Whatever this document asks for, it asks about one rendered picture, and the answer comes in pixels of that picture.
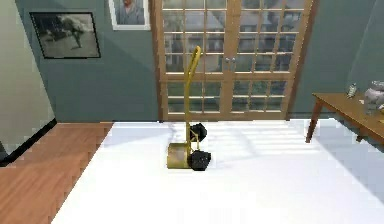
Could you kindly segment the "brown wooden table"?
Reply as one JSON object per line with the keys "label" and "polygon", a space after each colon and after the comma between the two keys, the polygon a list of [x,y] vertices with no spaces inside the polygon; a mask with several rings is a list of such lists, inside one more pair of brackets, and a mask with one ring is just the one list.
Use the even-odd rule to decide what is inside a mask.
{"label": "brown wooden table", "polygon": [[310,143],[323,107],[344,118],[353,127],[358,129],[357,140],[370,137],[384,146],[384,114],[373,112],[365,113],[361,103],[362,94],[347,98],[345,93],[313,93],[315,105],[312,111],[311,122],[306,135],[306,143]]}

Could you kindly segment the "yellow hand truck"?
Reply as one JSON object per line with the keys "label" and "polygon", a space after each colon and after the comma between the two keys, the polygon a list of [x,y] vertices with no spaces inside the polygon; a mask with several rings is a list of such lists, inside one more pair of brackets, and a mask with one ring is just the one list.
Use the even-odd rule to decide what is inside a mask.
{"label": "yellow hand truck", "polygon": [[199,134],[190,125],[190,85],[201,56],[201,47],[196,46],[184,72],[184,118],[185,141],[170,143],[167,149],[166,167],[168,169],[192,169],[205,171],[211,161],[211,154],[200,149]]}

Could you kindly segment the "wooden glazed double door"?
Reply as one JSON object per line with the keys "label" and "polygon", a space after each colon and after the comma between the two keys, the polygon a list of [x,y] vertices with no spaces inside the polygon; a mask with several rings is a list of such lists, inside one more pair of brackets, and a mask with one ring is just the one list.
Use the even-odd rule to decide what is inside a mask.
{"label": "wooden glazed double door", "polygon": [[196,46],[191,120],[288,118],[318,1],[149,0],[160,119],[185,120],[184,72]]}

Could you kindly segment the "white framed portrait picture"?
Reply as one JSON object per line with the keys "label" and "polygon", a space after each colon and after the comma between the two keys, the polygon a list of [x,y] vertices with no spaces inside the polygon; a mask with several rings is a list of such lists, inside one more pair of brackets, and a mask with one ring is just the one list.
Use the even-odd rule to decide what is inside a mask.
{"label": "white framed portrait picture", "polygon": [[108,6],[114,30],[150,29],[148,0],[108,0]]}

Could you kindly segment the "black framed grey picture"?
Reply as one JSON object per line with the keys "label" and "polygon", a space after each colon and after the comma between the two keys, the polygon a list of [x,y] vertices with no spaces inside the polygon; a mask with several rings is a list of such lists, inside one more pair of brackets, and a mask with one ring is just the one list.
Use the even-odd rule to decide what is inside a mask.
{"label": "black framed grey picture", "polygon": [[45,59],[100,58],[91,12],[30,12]]}

